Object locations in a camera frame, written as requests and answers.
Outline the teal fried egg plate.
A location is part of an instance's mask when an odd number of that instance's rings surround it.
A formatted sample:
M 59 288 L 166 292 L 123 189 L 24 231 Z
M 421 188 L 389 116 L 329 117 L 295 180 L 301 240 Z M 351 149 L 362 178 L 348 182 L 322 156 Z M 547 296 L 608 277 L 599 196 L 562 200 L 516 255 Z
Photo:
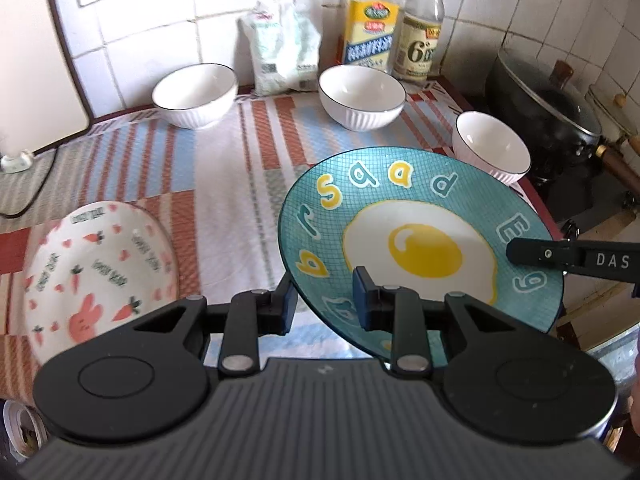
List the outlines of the teal fried egg plate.
M 465 162 L 416 148 L 358 148 L 311 167 L 286 193 L 279 249 L 299 295 L 331 330 L 387 359 L 392 337 L 364 330 L 352 272 L 423 299 L 466 292 L 537 330 L 550 330 L 563 296 L 558 271 L 516 266 L 506 246 L 548 240 L 535 209 Z

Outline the pink rabbit carrot plate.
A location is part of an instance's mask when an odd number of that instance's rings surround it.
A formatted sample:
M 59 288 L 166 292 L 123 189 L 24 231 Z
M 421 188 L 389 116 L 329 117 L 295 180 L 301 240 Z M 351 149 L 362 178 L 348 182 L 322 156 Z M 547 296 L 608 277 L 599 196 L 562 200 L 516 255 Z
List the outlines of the pink rabbit carrot plate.
M 177 299 L 178 263 L 147 211 L 96 202 L 43 237 L 25 287 L 25 327 L 39 364 Z

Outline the white ribbed bowl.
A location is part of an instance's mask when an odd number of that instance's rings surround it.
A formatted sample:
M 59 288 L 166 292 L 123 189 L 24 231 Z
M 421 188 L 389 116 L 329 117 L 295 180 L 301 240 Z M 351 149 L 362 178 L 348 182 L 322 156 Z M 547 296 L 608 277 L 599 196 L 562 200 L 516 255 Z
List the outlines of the white ribbed bowl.
M 194 64 L 159 81 L 152 91 L 152 102 L 166 122 L 198 130 L 217 125 L 231 110 L 238 90 L 238 78 L 229 66 Z
M 457 117 L 452 149 L 457 160 L 485 171 L 504 185 L 521 180 L 532 166 L 528 148 L 510 127 L 474 110 Z
M 350 131 L 378 130 L 401 113 L 407 92 L 394 77 L 370 67 L 337 65 L 318 78 L 323 109 Z

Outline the striped patchwork table cloth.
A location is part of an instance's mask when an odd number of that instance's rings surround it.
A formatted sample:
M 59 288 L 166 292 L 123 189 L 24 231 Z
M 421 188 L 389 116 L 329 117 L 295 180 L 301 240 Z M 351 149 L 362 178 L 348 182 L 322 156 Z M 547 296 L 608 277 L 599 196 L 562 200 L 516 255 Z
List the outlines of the striped patchwork table cloth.
M 26 270 L 58 219 L 98 200 L 138 205 L 160 220 L 177 254 L 179 289 L 228 301 L 283 272 L 277 222 L 294 180 L 335 153 L 405 145 L 447 155 L 468 106 L 446 80 L 408 97 L 384 129 L 350 132 L 314 93 L 242 96 L 224 120 L 195 132 L 154 110 L 98 122 L 86 136 L 43 153 L 31 170 L 1 179 L 1 395 L 29 403 L 38 363 L 24 323 Z

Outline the black wok with glass lid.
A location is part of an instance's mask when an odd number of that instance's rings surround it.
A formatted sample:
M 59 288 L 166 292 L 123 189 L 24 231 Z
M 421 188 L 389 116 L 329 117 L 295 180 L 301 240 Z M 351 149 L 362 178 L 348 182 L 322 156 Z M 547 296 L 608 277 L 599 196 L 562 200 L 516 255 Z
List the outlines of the black wok with glass lid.
M 485 82 L 488 110 L 523 140 L 532 174 L 542 182 L 595 159 L 603 169 L 639 193 L 639 175 L 605 139 L 600 120 L 570 83 L 572 66 L 554 67 L 511 49 L 501 49 Z

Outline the white vinegar bottle yellow cap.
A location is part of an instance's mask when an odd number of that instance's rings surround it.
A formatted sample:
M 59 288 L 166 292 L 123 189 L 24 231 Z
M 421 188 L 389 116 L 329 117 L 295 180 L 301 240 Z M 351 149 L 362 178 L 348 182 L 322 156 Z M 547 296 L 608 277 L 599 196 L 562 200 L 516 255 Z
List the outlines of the white vinegar bottle yellow cap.
M 394 38 L 395 78 L 423 84 L 431 71 L 442 22 L 444 0 L 401 0 Z

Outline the white salt bag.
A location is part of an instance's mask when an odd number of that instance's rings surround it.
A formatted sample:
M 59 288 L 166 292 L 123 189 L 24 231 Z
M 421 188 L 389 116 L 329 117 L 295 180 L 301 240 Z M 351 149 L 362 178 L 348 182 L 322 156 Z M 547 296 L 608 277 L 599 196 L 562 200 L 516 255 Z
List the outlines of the white salt bag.
M 317 90 L 322 27 L 309 0 L 278 6 L 259 3 L 241 24 L 250 44 L 258 96 Z

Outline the white cutting board dark rim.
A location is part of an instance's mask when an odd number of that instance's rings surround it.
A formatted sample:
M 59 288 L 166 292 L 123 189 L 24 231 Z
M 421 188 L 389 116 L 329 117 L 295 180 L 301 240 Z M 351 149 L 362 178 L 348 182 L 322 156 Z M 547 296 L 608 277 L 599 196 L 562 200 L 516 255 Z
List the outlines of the white cutting board dark rim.
M 1 0 L 1 153 L 36 154 L 92 123 L 55 0 Z

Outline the cooking wine bottle yellow label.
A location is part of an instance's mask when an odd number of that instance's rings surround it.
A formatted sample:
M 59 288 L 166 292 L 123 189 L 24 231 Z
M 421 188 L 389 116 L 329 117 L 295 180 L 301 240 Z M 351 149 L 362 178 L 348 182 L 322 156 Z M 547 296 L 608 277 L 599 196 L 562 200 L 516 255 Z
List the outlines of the cooking wine bottle yellow label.
M 398 0 L 344 0 L 345 24 L 340 62 L 388 71 Z

